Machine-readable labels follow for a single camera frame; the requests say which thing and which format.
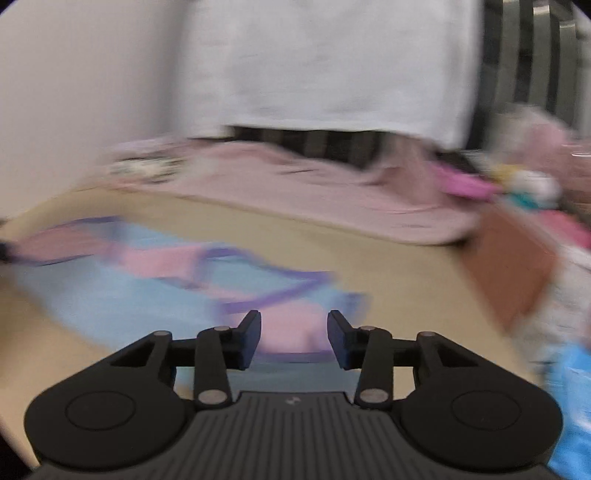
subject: white cloth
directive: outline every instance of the white cloth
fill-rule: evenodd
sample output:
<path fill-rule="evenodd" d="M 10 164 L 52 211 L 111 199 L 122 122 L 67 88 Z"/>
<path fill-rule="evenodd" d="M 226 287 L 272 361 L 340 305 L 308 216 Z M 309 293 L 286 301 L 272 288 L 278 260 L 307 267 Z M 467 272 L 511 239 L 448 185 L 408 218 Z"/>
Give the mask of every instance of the white cloth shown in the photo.
<path fill-rule="evenodd" d="M 460 147 L 478 85 L 476 0 L 199 0 L 177 130 L 381 130 Z"/>

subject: screw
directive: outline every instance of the screw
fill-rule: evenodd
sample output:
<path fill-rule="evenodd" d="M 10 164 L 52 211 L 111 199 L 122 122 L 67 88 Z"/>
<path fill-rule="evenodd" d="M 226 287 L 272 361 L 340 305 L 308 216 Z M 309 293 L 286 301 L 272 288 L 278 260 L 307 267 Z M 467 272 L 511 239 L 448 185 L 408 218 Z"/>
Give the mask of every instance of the screw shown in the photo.
<path fill-rule="evenodd" d="M 365 403 L 384 403 L 388 394 L 381 388 L 367 388 L 359 394 L 359 398 Z"/>
<path fill-rule="evenodd" d="M 228 396 L 221 390 L 204 390 L 197 399 L 204 405 L 219 405 L 224 403 Z"/>

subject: pink blanket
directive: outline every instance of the pink blanket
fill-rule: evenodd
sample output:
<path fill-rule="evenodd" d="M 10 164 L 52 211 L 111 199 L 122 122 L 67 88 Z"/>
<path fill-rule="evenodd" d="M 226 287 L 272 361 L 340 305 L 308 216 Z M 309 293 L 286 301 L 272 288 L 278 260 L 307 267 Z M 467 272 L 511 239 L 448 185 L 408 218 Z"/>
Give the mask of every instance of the pink blanket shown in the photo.
<path fill-rule="evenodd" d="M 257 142 L 198 141 L 193 149 L 183 171 L 166 183 L 109 175 L 98 183 L 229 202 L 423 245 L 460 239 L 476 223 L 476 213 L 440 192 L 419 140 L 392 135 L 363 173 Z"/>

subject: yellow object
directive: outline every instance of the yellow object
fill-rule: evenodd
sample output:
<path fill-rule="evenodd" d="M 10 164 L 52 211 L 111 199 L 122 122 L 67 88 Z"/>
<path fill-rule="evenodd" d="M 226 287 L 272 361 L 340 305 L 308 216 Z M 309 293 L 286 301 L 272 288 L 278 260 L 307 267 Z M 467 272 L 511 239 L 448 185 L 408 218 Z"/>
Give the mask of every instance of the yellow object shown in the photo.
<path fill-rule="evenodd" d="M 491 169 L 490 175 L 495 182 L 499 183 L 508 192 L 510 190 L 509 185 L 511 184 L 511 179 L 517 172 L 523 169 L 521 165 L 501 163 Z"/>

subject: white wall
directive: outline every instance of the white wall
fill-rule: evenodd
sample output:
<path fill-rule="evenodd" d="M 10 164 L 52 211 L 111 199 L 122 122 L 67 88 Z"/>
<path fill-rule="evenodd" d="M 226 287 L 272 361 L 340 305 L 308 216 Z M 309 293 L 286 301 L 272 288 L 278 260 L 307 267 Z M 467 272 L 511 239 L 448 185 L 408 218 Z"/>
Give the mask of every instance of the white wall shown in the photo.
<path fill-rule="evenodd" d="M 17 0 L 0 16 L 0 217 L 102 148 L 166 132 L 188 1 Z"/>

